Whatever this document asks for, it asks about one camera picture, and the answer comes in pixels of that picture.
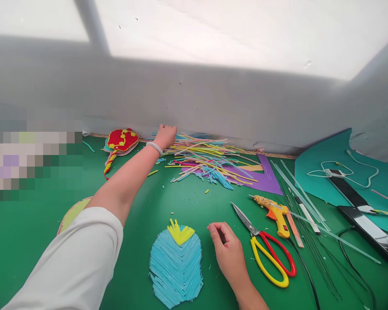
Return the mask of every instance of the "purple paper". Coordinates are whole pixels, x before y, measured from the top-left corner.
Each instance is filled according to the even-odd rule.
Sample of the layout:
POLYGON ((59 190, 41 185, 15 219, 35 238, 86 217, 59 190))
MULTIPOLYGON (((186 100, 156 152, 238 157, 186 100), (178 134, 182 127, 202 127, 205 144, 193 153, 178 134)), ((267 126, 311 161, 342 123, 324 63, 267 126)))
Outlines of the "purple paper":
MULTIPOLYGON (((247 173, 252 176, 252 179, 257 180, 258 182, 253 182, 253 181, 245 180, 242 178, 238 178, 238 179, 253 183, 253 184, 244 184, 244 186, 247 186, 247 187, 250 187, 253 189, 257 189, 257 190, 260 190, 263 192, 270 192, 272 194, 277 194, 277 195, 283 196, 282 190, 280 189, 280 185, 275 177, 275 174, 273 173, 273 169, 272 169, 272 166, 270 166, 269 160, 267 159, 267 157, 265 155, 258 154, 257 156, 259 157, 259 160, 263 166, 264 173, 258 173, 258 172, 254 172, 254 171, 247 171, 247 173)), ((235 168, 233 166, 223 165, 223 168, 230 171, 230 172, 234 172, 238 175, 248 177, 245 173, 240 172, 237 168, 235 168)), ((181 168, 181 171, 186 171, 188 169, 191 169, 191 168, 184 167, 184 168, 181 168)), ((228 179, 230 181, 237 182, 236 180, 234 180, 230 177, 228 177, 228 179)))

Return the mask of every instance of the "pile of straws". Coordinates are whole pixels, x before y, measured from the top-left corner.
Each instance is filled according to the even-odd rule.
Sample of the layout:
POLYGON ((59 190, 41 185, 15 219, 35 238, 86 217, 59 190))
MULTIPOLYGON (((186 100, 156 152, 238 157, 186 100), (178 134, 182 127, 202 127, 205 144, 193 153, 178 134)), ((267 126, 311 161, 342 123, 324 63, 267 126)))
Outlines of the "pile of straws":
POLYGON ((186 167, 189 169, 181 172, 178 178, 171 180, 171 183, 181 181, 190 174, 196 175, 202 181, 204 181, 203 177, 206 177, 210 183, 217 184, 220 182, 223 187, 232 190, 233 187, 231 184, 241 186, 244 184, 252 184, 250 181, 257 182, 250 174, 235 165, 235 163, 239 163, 252 166, 251 164, 228 158, 227 156, 237 156, 245 158, 255 164, 260 163, 239 155, 238 153, 244 153, 245 151, 234 146, 229 146, 227 142, 229 142, 227 139, 213 140, 209 139, 209 136, 192 137, 184 133, 177 135, 175 143, 165 152, 165 155, 174 155, 174 159, 168 163, 166 168, 186 167), (239 172, 243 173, 243 176, 228 171, 223 165, 236 167, 239 172))

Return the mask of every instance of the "person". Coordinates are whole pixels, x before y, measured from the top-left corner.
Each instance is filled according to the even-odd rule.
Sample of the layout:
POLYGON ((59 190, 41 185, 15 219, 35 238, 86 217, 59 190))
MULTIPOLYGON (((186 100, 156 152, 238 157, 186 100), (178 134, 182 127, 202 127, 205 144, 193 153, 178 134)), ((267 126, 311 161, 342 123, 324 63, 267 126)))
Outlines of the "person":
MULTIPOLYGON (((174 144, 176 133, 177 127, 160 125, 153 143, 164 151, 174 144)), ((3 310, 99 309, 113 276, 129 210, 159 157, 159 150, 147 145, 102 185, 71 225, 49 244, 3 310)), ((212 223, 208 230, 240 309, 268 309, 249 278, 241 242, 232 229, 227 223, 212 223)))

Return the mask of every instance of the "scissors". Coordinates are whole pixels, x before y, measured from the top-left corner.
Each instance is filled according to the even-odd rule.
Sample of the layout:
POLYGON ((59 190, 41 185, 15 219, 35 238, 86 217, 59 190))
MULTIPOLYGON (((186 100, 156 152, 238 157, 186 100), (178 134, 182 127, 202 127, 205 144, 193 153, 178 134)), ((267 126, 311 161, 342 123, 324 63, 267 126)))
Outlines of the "scissors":
POLYGON ((250 234, 251 234, 251 247, 253 249, 253 253, 254 253, 254 257, 256 258, 256 262, 257 264, 259 265, 260 269, 262 270, 262 272, 264 273, 264 275, 276 286, 280 287, 280 288, 286 288, 289 286, 289 278, 288 276, 290 277, 294 277, 296 276, 296 265, 294 263, 294 260, 292 258, 292 255, 290 254, 290 252, 285 248, 285 246, 279 241, 277 240, 275 237, 269 235, 268 233, 264 232, 264 231, 259 231, 257 230, 256 228, 254 228, 254 226, 252 225, 252 223, 250 222, 250 220, 247 218, 247 216, 238 208, 238 206, 236 206, 234 203, 232 203, 233 205, 233 208, 234 210, 236 211, 238 217, 241 219, 241 221, 244 223, 244 225, 246 225, 246 227, 249 229, 250 231, 250 234), (263 246, 257 241, 256 239, 256 236, 259 235, 264 243, 266 244, 267 248, 269 249, 270 253, 272 255, 270 255, 270 253, 268 251, 266 251, 265 248, 263 248, 263 246), (269 244, 269 241, 267 239, 270 239, 272 241, 274 241, 283 251, 284 253, 286 254, 288 260, 289 260, 289 263, 290 263, 290 266, 291 266, 291 270, 288 271, 286 269, 286 267, 282 264, 282 262, 280 261, 280 259, 277 257, 275 251, 273 250, 272 246, 269 244), (278 281, 276 280, 275 278, 273 278, 268 272, 267 270, 264 268, 261 260, 260 260, 260 257, 259 257, 259 254, 257 253, 257 249, 256 247, 258 247, 265 256, 267 256, 267 258, 275 265, 275 267, 280 271, 280 273, 282 274, 283 276, 283 280, 282 281, 278 281))

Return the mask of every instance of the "pink straw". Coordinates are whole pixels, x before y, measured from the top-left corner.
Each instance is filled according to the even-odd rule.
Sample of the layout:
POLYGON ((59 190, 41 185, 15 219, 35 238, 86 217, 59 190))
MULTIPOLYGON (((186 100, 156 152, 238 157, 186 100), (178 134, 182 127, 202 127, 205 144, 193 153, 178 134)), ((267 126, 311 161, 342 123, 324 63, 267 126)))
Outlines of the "pink straw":
POLYGON ((375 194, 380 195, 381 197, 384 197, 385 199, 388 199, 387 196, 382 195, 381 193, 378 193, 376 190, 372 189, 371 192, 374 192, 375 194))

